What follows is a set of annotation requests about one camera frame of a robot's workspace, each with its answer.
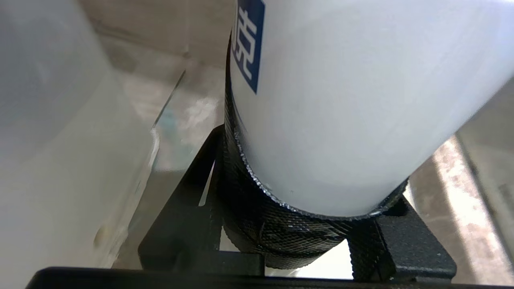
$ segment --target beige wall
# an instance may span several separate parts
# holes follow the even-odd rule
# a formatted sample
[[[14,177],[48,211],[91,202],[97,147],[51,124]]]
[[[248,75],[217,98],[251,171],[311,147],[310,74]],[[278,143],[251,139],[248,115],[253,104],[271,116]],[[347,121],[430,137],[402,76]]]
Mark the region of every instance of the beige wall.
[[[80,0],[102,33],[224,66],[234,0]]]

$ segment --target blue label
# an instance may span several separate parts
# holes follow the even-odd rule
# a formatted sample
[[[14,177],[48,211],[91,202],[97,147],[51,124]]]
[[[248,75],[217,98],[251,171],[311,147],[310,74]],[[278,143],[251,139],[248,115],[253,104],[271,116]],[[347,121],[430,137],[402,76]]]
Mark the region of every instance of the blue label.
[[[262,0],[237,0],[232,54],[241,74],[257,93],[265,6]]]

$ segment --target white plastic container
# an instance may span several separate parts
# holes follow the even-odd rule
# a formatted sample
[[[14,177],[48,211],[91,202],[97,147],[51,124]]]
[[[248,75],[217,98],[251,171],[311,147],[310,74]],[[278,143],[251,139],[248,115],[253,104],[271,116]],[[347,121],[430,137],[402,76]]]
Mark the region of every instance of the white plastic container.
[[[75,1],[0,0],[0,64],[0,287],[49,266],[111,266],[150,130]]]
[[[236,0],[248,162],[305,211],[370,212],[512,76],[514,3]]]

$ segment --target white cylinder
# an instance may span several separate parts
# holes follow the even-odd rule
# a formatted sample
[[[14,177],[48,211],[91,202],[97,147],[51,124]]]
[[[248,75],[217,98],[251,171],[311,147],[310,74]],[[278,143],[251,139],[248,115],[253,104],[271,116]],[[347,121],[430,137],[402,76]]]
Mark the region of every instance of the white cylinder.
[[[281,201],[376,207],[511,77],[505,0],[236,0],[243,150]]]

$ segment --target black metal stand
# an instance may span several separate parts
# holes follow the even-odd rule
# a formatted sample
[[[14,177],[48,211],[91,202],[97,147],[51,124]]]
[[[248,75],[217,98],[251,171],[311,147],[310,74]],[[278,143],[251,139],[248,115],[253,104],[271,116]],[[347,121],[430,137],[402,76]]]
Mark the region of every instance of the black metal stand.
[[[50,268],[28,288],[469,287],[441,284],[453,278],[455,263],[404,199],[348,234],[353,282],[266,278],[263,256],[219,251],[223,216],[216,191],[222,187],[223,135],[223,126],[212,131],[141,242],[144,271]],[[199,207],[213,164],[207,200]]]

